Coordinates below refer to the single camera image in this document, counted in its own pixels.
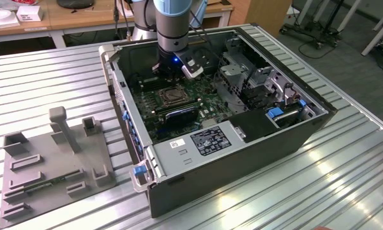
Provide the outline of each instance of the wooden desk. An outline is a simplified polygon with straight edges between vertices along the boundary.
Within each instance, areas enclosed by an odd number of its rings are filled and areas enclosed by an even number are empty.
[[[41,22],[21,23],[21,26],[0,29],[0,42],[20,40],[35,37],[52,37],[57,48],[65,47],[64,35],[115,29],[113,0],[96,0],[93,8],[77,10],[59,6],[56,0],[41,0],[40,5],[45,8],[44,20]],[[225,6],[216,3],[208,6],[205,18],[220,17],[220,27],[228,26],[233,5]],[[135,26],[135,18],[128,17],[129,27]],[[28,28],[47,27],[41,31],[25,31]],[[119,28],[127,27],[125,19],[120,16]]]

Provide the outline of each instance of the cart wheel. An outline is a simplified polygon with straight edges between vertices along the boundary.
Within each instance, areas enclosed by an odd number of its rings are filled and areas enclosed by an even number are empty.
[[[286,32],[288,32],[288,29],[284,27],[284,28],[280,30],[280,33],[281,33],[282,35],[285,35]]]

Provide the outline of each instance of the circuit board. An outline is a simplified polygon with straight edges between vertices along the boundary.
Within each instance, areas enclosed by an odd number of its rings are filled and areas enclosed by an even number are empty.
[[[210,78],[185,80],[164,89],[132,93],[155,144],[220,123],[233,115],[212,82]],[[163,127],[168,115],[186,108],[196,109],[197,119],[177,128]]]

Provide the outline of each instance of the small white box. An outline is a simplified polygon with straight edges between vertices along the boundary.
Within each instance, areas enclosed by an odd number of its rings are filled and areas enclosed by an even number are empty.
[[[21,22],[39,22],[43,19],[43,14],[40,6],[20,6],[17,18]]]

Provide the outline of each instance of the motherboard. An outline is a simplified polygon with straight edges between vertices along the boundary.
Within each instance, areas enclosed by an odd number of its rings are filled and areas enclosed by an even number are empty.
[[[155,144],[209,127],[233,115],[208,77],[161,89],[139,90],[132,95]]]

